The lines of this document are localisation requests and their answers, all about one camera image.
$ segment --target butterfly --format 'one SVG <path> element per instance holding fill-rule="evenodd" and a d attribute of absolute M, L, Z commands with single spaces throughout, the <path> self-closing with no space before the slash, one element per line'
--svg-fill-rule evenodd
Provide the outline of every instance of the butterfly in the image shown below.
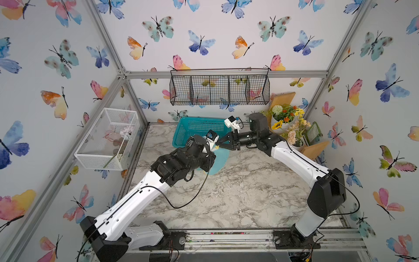
<path fill-rule="evenodd" d="M 390 101 L 390 94 L 394 97 L 406 97 L 410 95 L 410 91 L 396 85 L 396 83 L 403 81 L 399 79 L 400 77 L 396 80 L 396 64 L 392 64 L 388 72 L 385 73 L 385 80 L 377 80 L 377 83 L 375 84 L 377 91 L 383 91 L 380 95 L 381 101 Z"/>
<path fill-rule="evenodd" d="M 0 39 L 0 67 L 3 67 L 10 73 L 17 74 L 19 70 L 22 69 L 19 66 L 19 63 L 14 60 L 5 58 L 10 55 L 8 54 L 9 45 L 10 45 L 9 39 L 10 37 L 5 37 L 5 38 Z"/>
<path fill-rule="evenodd" d="M 395 159 L 393 159 L 393 157 L 391 156 L 390 150 L 385 146 L 385 145 L 381 145 L 381 150 L 382 150 L 382 155 L 383 158 L 379 158 L 381 165 L 380 165 L 380 169 L 386 169 L 387 171 L 387 176 L 388 177 L 401 177 L 400 173 L 398 170 L 400 171 L 405 171 L 405 172 L 415 172 L 416 171 L 416 166 L 412 163 L 409 162 L 405 162 L 405 161 L 397 161 L 399 159 L 403 159 L 399 158 L 399 154 L 400 151 L 397 154 L 397 157 Z"/>
<path fill-rule="evenodd" d="M 419 260 L 419 257 L 410 256 L 413 251 L 412 238 L 410 235 L 398 236 L 398 240 L 400 243 L 392 237 L 386 240 L 387 247 L 398 254 L 395 255 L 396 257 L 399 257 L 397 262 L 411 262 L 412 260 Z"/>
<path fill-rule="evenodd" d="M 145 43 L 144 47 L 142 47 L 137 41 L 134 40 L 132 37 L 128 37 L 128 45 L 133 51 L 129 52 L 129 55 L 132 56 L 134 60 L 140 59 L 144 55 L 145 47 L 147 43 Z"/>
<path fill-rule="evenodd" d="M 23 138 L 23 125 L 15 121 L 3 139 L 0 139 L 0 169 L 10 165 L 10 155 L 25 156 L 29 152 L 28 143 L 16 143 Z"/>
<path fill-rule="evenodd" d="M 197 50 L 199 50 L 199 52 L 202 55 L 207 55 L 208 54 L 207 48 L 212 47 L 212 45 L 215 44 L 215 39 L 210 39 L 210 40 L 204 40 L 203 41 L 203 38 L 205 36 L 201 36 L 199 38 L 191 30 L 188 31 L 188 34 L 189 34 L 189 40 L 191 40 L 193 42 L 193 44 L 189 46 L 189 50 L 191 50 L 192 52 L 196 52 Z"/>
<path fill-rule="evenodd" d="M 383 47 L 390 45 L 393 42 L 393 38 L 390 36 L 386 36 L 386 37 L 381 37 L 380 39 L 378 39 L 382 33 L 383 32 L 378 34 L 378 31 L 377 31 L 377 37 L 375 38 L 375 40 L 374 40 L 373 33 L 368 32 L 365 35 L 365 43 L 363 44 L 361 48 L 361 54 L 360 54 L 361 57 L 364 57 L 366 54 L 367 55 L 371 54 L 372 61 L 375 61 L 383 54 L 384 52 Z"/>
<path fill-rule="evenodd" d="M 407 136 L 414 141 L 419 141 L 419 127 L 410 127 L 410 133 Z"/>
<path fill-rule="evenodd" d="M 244 17 L 243 9 L 246 5 L 252 2 L 252 0 L 227 0 L 227 3 L 221 5 L 221 11 L 223 13 L 234 12 L 237 19 Z"/>
<path fill-rule="evenodd" d="M 334 88 L 334 85 L 336 85 L 339 82 L 339 80 L 340 80 L 340 77 L 339 76 L 336 76 L 336 77 L 333 76 L 332 77 L 332 80 L 329 83 L 329 87 L 327 88 L 327 91 L 328 92 L 332 91 L 333 88 Z"/>
<path fill-rule="evenodd" d="M 102 173 L 102 178 L 105 179 L 108 177 L 109 170 L 105 169 L 95 169 L 96 172 Z"/>
<path fill-rule="evenodd" d="M 293 80 L 294 81 L 292 81 L 290 83 L 290 86 L 297 85 L 298 87 L 303 87 L 304 86 L 304 83 L 307 82 L 307 81 L 309 81 L 310 78 L 308 78 L 308 77 L 304 77 L 304 78 L 293 78 Z"/>
<path fill-rule="evenodd" d="M 258 23 L 258 27 L 261 30 L 259 35 L 262 38 L 263 42 L 268 41 L 269 37 L 272 35 L 274 37 L 274 34 L 276 37 L 281 38 L 284 34 L 287 28 L 284 26 L 285 24 L 289 23 L 291 20 L 291 17 L 285 16 L 281 19 L 278 19 L 276 22 L 274 22 L 276 16 L 274 19 L 272 17 L 269 17 L 272 21 L 272 24 L 270 24 L 268 21 L 260 21 Z"/>
<path fill-rule="evenodd" d="M 334 149 L 337 149 L 337 148 L 338 148 L 338 145 L 339 145 L 339 146 L 344 146 L 344 145 L 346 145 L 345 140 L 343 140 L 343 138 L 341 138 L 341 137 L 339 136 L 339 135 L 340 135 L 341 133 L 343 133 L 343 132 L 342 132 L 342 130 L 341 130 L 341 131 L 338 133 L 338 122 L 336 122 L 336 124 L 334 124 L 334 125 L 332 126 L 332 129 L 333 129 L 333 130 L 329 130 L 329 133 L 327 134 L 327 137 L 332 139 L 332 147 L 333 147 Z"/>
<path fill-rule="evenodd" d="M 304 33 L 303 30 L 300 31 L 300 36 L 298 37 L 298 41 L 300 41 L 300 44 L 294 46 L 294 51 L 299 52 L 300 50 L 303 51 L 303 55 L 309 55 L 311 53 L 310 48 L 318 47 L 323 43 L 323 39 L 320 40 L 312 40 L 314 38 L 310 36 L 310 38 L 307 37 L 307 35 Z"/>
<path fill-rule="evenodd" d="M 308 107 L 308 101 L 307 99 L 303 98 L 303 104 L 299 106 L 301 109 L 305 109 Z"/>
<path fill-rule="evenodd" d="M 20 195 L 13 197 L 5 196 L 0 197 L 0 219 L 7 222 L 0 226 L 0 232 L 12 222 L 24 217 L 28 209 L 31 207 L 32 202 L 35 200 L 36 192 L 29 189 Z"/>
<path fill-rule="evenodd" d="M 407 34 L 411 34 L 419 29 L 419 16 L 414 17 L 410 25 L 406 28 Z"/>
<path fill-rule="evenodd" d="M 55 259 L 58 259 L 57 250 L 58 250 L 58 242 L 61 240 L 62 236 L 58 235 L 57 242 L 55 245 L 46 237 L 43 236 L 39 240 L 39 244 L 41 245 L 41 249 L 45 251 L 49 251 L 46 253 L 42 258 L 38 260 L 38 262 L 54 262 Z"/>
<path fill-rule="evenodd" d="M 174 70 L 190 70 L 191 68 L 183 63 L 183 60 L 180 56 L 174 55 L 173 56 L 173 66 L 169 66 L 169 68 L 172 68 Z"/>
<path fill-rule="evenodd" d="M 98 11 L 102 14 L 106 14 L 109 8 L 109 14 L 112 13 L 116 18 L 124 18 L 124 14 L 118 8 L 121 8 L 122 4 L 125 3 L 125 0 L 99 0 L 101 3 L 96 5 Z"/>
<path fill-rule="evenodd" d="M 150 69 L 150 72 L 157 72 L 157 69 L 155 67 Z M 151 86 L 151 83 L 157 84 L 157 79 L 156 78 L 149 78 L 149 79 L 142 79 L 144 80 L 144 83 L 147 83 L 149 86 Z"/>
<path fill-rule="evenodd" d="M 325 114 L 326 116 L 328 116 L 330 118 L 330 113 L 333 112 L 333 110 L 335 110 L 335 106 L 331 106 L 329 108 L 329 101 L 324 102 L 324 106 L 322 106 L 321 110 L 323 111 L 323 114 Z"/>
<path fill-rule="evenodd" d="M 68 174 L 66 180 L 64 181 L 63 185 L 67 186 L 71 182 L 71 175 L 76 175 L 78 173 L 78 166 L 74 166 L 71 172 Z"/>
<path fill-rule="evenodd" d="M 311 5 L 313 3 L 313 11 L 316 12 L 320 10 L 324 6 L 324 0 L 300 0 L 298 3 L 298 7 L 303 9 L 307 4 Z"/>
<path fill-rule="evenodd" d="M 354 85 L 349 89 L 349 85 L 346 86 L 348 89 L 348 97 L 346 102 L 349 100 L 354 106 L 357 106 L 360 102 L 360 91 L 362 87 L 362 80 L 358 79 L 355 81 Z"/>
<path fill-rule="evenodd" d="M 28 0 L 28 2 L 23 3 L 23 0 L 4 0 L 0 2 L 0 5 L 6 8 L 3 8 L 1 12 L 5 17 L 7 17 L 10 20 L 18 20 L 22 16 L 25 19 L 25 11 L 30 5 L 30 1 L 31 0 Z"/>
<path fill-rule="evenodd" d="M 247 50 L 249 50 L 249 48 L 254 44 L 252 43 L 250 46 L 247 46 L 246 41 L 243 39 L 243 37 L 238 36 L 238 38 L 236 39 L 236 51 L 234 51 L 233 53 L 231 53 L 234 56 L 234 59 L 239 59 L 240 57 L 244 56 L 247 52 Z"/>
<path fill-rule="evenodd" d="M 109 66 L 109 60 L 105 57 L 108 56 L 108 53 L 106 52 L 106 48 L 102 48 L 102 51 L 99 51 L 99 47 L 96 49 L 92 47 L 86 47 L 87 51 L 92 55 L 92 57 L 96 58 L 95 66 L 97 68 L 102 68 L 102 63 L 105 66 Z"/>
<path fill-rule="evenodd" d="M 348 54 L 347 57 L 345 57 L 345 59 L 342 60 L 342 63 L 345 62 L 345 60 L 350 57 L 351 55 L 355 54 L 355 52 L 351 53 L 351 47 L 346 48 L 346 52 L 344 54 Z"/>
<path fill-rule="evenodd" d="M 164 99 L 170 99 L 170 92 L 167 91 L 166 89 L 163 89 L 163 91 L 161 91 L 163 93 L 163 98 Z"/>
<path fill-rule="evenodd" d="M 157 16 L 155 20 L 153 17 L 151 19 L 153 19 L 156 24 L 150 21 L 144 21 L 142 26 L 148 30 L 148 35 L 154 39 L 154 42 L 158 42 L 160 40 L 160 35 L 163 37 L 163 34 L 168 38 L 173 37 L 173 27 L 169 26 L 173 22 L 171 16 L 162 18 L 158 23 Z"/>
<path fill-rule="evenodd" d="M 388 218 L 391 220 L 392 218 L 395 219 L 389 211 L 404 211 L 404 206 L 398 203 L 390 203 L 388 204 L 388 190 L 385 188 L 380 188 L 378 192 L 372 194 L 374 199 L 377 201 L 377 205 L 384 209 L 385 212 L 388 214 Z"/>
<path fill-rule="evenodd" d="M 54 92 L 41 91 L 42 100 L 51 107 L 55 107 L 54 116 L 64 120 L 67 117 L 68 104 L 65 100 L 64 87 L 61 87 L 62 95 Z"/>
<path fill-rule="evenodd" d="M 63 26 L 68 27 L 68 19 L 70 19 L 70 17 L 73 18 L 76 23 L 81 23 L 81 14 L 74 9 L 76 0 L 47 0 L 47 4 L 52 7 L 57 6 L 55 17 Z"/>
<path fill-rule="evenodd" d="M 349 186 L 352 186 L 352 182 L 354 182 L 355 184 L 357 184 L 359 187 L 362 187 L 361 185 L 361 181 L 357 178 L 357 173 L 354 173 L 354 169 L 355 169 L 355 162 L 354 159 L 351 158 L 351 162 L 349 162 L 349 166 L 347 166 L 346 164 L 343 165 L 343 171 L 345 171 L 348 176 L 348 178 L 346 179 L 346 183 L 348 183 Z"/>
<path fill-rule="evenodd" d="M 188 2 L 189 8 L 192 10 L 192 12 L 195 12 L 196 10 L 198 10 L 200 4 L 199 4 L 199 0 L 173 0 L 173 4 L 175 5 L 175 7 L 177 9 L 180 9 L 183 5 L 183 3 Z"/>
<path fill-rule="evenodd" d="M 234 107 L 237 106 L 239 103 L 228 103 L 227 100 L 225 100 L 224 98 L 220 98 L 221 99 L 221 105 L 220 105 L 220 109 L 227 109 L 230 112 L 234 112 Z"/>
<path fill-rule="evenodd" d="M 179 121 L 182 117 L 188 117 L 187 113 L 188 113 L 188 110 L 183 110 L 180 112 L 176 110 L 175 113 L 168 112 L 168 114 L 172 117 L 173 121 L 176 121 L 176 122 Z"/>
<path fill-rule="evenodd" d="M 160 104 L 160 102 L 147 102 L 147 101 L 145 101 L 145 100 L 143 100 L 143 99 L 141 99 L 141 98 L 139 98 L 138 100 L 140 100 L 141 101 L 141 103 L 143 103 L 142 105 L 141 105 L 141 108 L 144 108 L 144 109 L 151 109 L 151 110 L 153 110 L 153 111 L 157 111 L 157 108 L 156 108 L 156 106 L 158 105 L 158 104 Z"/>
<path fill-rule="evenodd" d="M 281 62 L 281 57 L 279 56 L 279 54 L 274 55 L 274 57 L 272 57 L 272 61 L 271 61 L 271 66 L 267 66 L 265 65 L 266 69 L 272 70 L 272 71 L 284 71 L 285 70 L 285 66 L 282 65 Z"/>
<path fill-rule="evenodd" d="M 70 51 L 71 46 L 67 39 L 64 39 L 61 42 L 59 46 L 59 53 L 54 46 L 52 47 L 54 48 L 54 51 L 51 49 L 48 50 L 58 55 L 59 59 L 54 56 L 49 56 L 44 60 L 44 64 L 49 68 L 55 69 L 57 74 L 65 76 L 69 79 L 71 77 L 69 68 L 71 68 L 71 65 L 76 66 L 79 64 L 76 53 Z"/>
<path fill-rule="evenodd" d="M 355 211 L 358 208 L 358 204 L 354 203 L 354 209 Z M 372 229 L 372 227 L 365 221 L 366 217 L 364 216 L 365 213 L 362 213 L 362 217 L 360 216 L 360 211 L 357 211 L 350 215 L 351 219 L 353 221 L 357 222 L 357 225 L 359 225 L 360 235 L 363 237 L 368 238 L 369 236 L 375 236 L 375 232 Z"/>
<path fill-rule="evenodd" d="M 327 162 L 324 158 L 324 150 L 320 153 L 320 155 L 318 155 L 317 163 L 321 164 L 322 166 L 326 166 L 325 163 L 327 163 Z"/>
<path fill-rule="evenodd" d="M 364 137 L 365 139 L 372 139 L 373 138 L 372 134 L 365 131 L 365 128 L 367 128 L 367 127 L 365 127 L 364 123 L 362 122 L 362 116 L 359 116 L 358 120 L 357 120 L 357 125 L 352 126 L 352 132 L 356 133 L 355 139 L 357 141 L 361 142 L 362 137 Z"/>
<path fill-rule="evenodd" d="M 345 10 L 343 10 L 343 12 L 345 14 L 349 14 L 350 12 L 353 11 L 352 15 L 355 14 L 356 11 L 358 11 L 358 9 L 360 8 L 363 0 L 353 0 L 354 3 L 348 4 L 345 6 Z"/>
<path fill-rule="evenodd" d="M 84 185 L 80 193 L 79 201 L 77 201 L 75 197 L 73 197 L 74 200 L 71 200 L 77 205 L 70 208 L 62 217 L 69 221 L 72 221 L 74 217 L 76 217 L 76 223 L 79 224 L 85 217 L 84 212 L 86 211 L 86 208 L 93 206 L 94 198 L 92 196 L 87 197 L 87 195 L 89 195 L 89 189 L 87 189 L 87 185 Z"/>

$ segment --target yellow flower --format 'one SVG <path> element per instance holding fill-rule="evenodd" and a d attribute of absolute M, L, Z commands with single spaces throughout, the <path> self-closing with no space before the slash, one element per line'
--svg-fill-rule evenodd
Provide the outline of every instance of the yellow flower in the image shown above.
<path fill-rule="evenodd" d="M 281 119 L 281 121 L 279 121 L 278 123 L 274 124 L 272 126 L 272 130 L 276 130 L 282 127 L 282 123 L 284 122 L 284 120 Z"/>

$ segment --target orange butterfly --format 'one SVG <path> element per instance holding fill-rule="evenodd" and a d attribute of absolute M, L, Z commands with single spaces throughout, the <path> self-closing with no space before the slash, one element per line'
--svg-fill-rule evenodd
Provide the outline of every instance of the orange butterfly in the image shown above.
<path fill-rule="evenodd" d="M 231 53 L 234 56 L 234 59 L 239 59 L 240 57 L 244 56 L 247 52 L 247 50 L 249 50 L 249 48 L 254 44 L 252 43 L 250 46 L 247 46 L 246 41 L 243 39 L 243 37 L 238 36 L 238 38 L 236 39 L 236 48 L 238 50 L 234 51 L 233 53 Z"/>
<path fill-rule="evenodd" d="M 135 41 L 132 37 L 128 37 L 128 45 L 133 51 L 129 53 L 134 60 L 140 59 L 144 55 L 145 47 L 147 46 L 147 43 L 145 43 L 144 47 L 142 47 L 137 41 Z"/>
<path fill-rule="evenodd" d="M 62 95 L 54 92 L 41 91 L 42 100 L 51 107 L 55 106 L 54 115 L 64 120 L 67 117 L 67 101 L 65 100 L 64 87 L 61 87 Z"/>

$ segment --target white flower pot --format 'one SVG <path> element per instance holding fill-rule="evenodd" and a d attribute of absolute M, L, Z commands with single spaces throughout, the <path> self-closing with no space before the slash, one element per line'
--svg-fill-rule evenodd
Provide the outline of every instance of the white flower pot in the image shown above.
<path fill-rule="evenodd" d="M 274 129 L 272 129 L 272 131 L 274 132 L 274 133 L 277 133 L 277 134 L 282 134 L 282 133 L 284 133 L 292 124 L 294 124 L 295 123 L 295 121 L 297 120 L 297 118 L 296 117 L 294 117 L 294 120 L 292 120 L 290 123 L 283 123 L 282 124 L 282 127 L 281 128 L 279 128 L 279 129 L 276 129 L 276 130 L 274 130 Z M 274 117 L 272 117 L 272 119 L 271 119 L 271 128 L 274 126 L 274 124 L 276 124 L 276 123 L 278 123 L 279 121 L 277 121 Z"/>

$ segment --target hanging wire basket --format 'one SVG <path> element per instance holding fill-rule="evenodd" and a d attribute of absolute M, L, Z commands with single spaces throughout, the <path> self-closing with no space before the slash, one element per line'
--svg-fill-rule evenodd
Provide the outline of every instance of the hanging wire basket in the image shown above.
<path fill-rule="evenodd" d="M 237 73 L 237 69 L 247 70 Z M 268 69 L 227 68 L 171 70 L 172 105 L 266 105 Z"/>

